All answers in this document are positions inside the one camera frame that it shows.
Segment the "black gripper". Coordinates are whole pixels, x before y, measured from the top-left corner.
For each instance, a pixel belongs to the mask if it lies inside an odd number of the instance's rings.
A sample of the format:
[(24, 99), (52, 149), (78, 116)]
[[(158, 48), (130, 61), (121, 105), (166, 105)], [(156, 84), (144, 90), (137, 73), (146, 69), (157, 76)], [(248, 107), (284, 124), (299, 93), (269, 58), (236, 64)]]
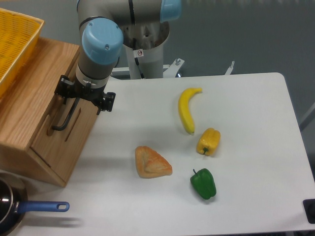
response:
[(61, 75), (57, 83), (55, 94), (63, 98), (66, 104), (68, 98), (81, 98), (97, 106), (97, 115), (101, 112), (112, 112), (116, 93), (104, 93), (105, 86), (93, 88), (92, 84), (81, 84), (78, 80), (72, 82), (67, 76)]

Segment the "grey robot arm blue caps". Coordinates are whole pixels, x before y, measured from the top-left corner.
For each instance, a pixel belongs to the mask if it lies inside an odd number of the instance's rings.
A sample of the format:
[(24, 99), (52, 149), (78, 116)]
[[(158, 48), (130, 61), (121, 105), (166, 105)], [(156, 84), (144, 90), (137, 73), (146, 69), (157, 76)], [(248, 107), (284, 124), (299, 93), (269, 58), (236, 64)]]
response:
[(133, 79), (163, 76), (163, 45), (169, 22), (182, 13), (179, 0), (80, 0), (80, 54), (75, 78), (60, 77), (55, 94), (92, 102), (111, 111), (115, 93), (104, 88), (126, 50)]

